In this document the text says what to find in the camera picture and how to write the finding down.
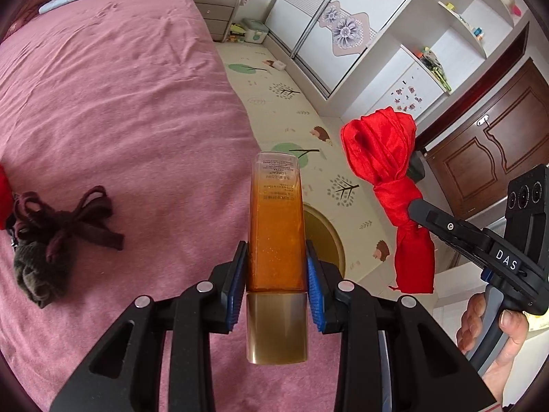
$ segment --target red scarf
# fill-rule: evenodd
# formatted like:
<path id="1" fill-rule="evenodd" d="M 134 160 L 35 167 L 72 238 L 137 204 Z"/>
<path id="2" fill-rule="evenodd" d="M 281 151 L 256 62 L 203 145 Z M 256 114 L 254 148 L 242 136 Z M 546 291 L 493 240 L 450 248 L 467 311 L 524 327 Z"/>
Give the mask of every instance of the red scarf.
<path id="1" fill-rule="evenodd" d="M 0 229 L 5 229 L 5 221 L 13 211 L 13 194 L 4 168 L 0 165 Z"/>
<path id="2" fill-rule="evenodd" d="M 391 223 L 397 226 L 395 270 L 403 293 L 433 293 L 435 246 L 429 231 L 410 220 L 408 206 L 423 198 L 406 176 L 416 137 L 416 123 L 391 107 L 355 119 L 341 129 L 341 141 L 356 176 L 373 184 Z"/>

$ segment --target human hand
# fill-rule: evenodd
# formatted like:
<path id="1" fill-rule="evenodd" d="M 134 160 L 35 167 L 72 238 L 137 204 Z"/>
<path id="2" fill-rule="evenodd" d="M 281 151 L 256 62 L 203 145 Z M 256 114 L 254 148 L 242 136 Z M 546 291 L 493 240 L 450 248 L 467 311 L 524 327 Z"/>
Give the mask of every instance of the human hand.
<path id="1" fill-rule="evenodd" d="M 482 331 L 481 316 L 485 310 L 484 293 L 475 294 L 469 299 L 467 310 L 461 318 L 461 328 L 456 336 L 461 353 L 465 354 L 475 346 Z M 482 379 L 496 400 L 502 403 L 503 389 L 511 374 L 513 361 L 526 341 L 528 321 L 520 312 L 505 310 L 500 316 L 500 328 L 509 336 L 509 339 Z"/>

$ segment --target wooden door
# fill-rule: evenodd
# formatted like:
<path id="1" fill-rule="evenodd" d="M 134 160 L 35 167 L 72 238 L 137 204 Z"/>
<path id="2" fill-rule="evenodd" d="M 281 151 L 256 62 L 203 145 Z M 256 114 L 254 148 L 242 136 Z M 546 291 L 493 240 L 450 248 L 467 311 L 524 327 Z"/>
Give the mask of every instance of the wooden door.
<path id="1" fill-rule="evenodd" d="M 549 163 L 549 85 L 532 59 L 425 157 L 459 218 L 501 200 L 510 180 Z"/>

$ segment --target dark green cloth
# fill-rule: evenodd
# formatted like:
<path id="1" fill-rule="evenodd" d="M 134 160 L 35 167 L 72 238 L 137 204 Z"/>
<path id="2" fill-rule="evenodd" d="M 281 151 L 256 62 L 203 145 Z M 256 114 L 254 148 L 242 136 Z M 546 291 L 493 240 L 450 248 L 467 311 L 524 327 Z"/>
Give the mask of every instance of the dark green cloth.
<path id="1" fill-rule="evenodd" d="M 65 294 L 70 272 L 67 250 L 52 263 L 46 260 L 46 245 L 20 240 L 13 261 L 17 285 L 40 308 Z"/>

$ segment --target gold bottle cap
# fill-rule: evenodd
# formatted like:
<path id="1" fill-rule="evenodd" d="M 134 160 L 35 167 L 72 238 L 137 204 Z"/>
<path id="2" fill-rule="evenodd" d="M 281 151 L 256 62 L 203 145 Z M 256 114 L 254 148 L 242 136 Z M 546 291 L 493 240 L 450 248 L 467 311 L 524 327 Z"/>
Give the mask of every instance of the gold bottle cap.
<path id="1" fill-rule="evenodd" d="M 246 300 L 248 361 L 307 361 L 307 293 L 248 293 Z"/>

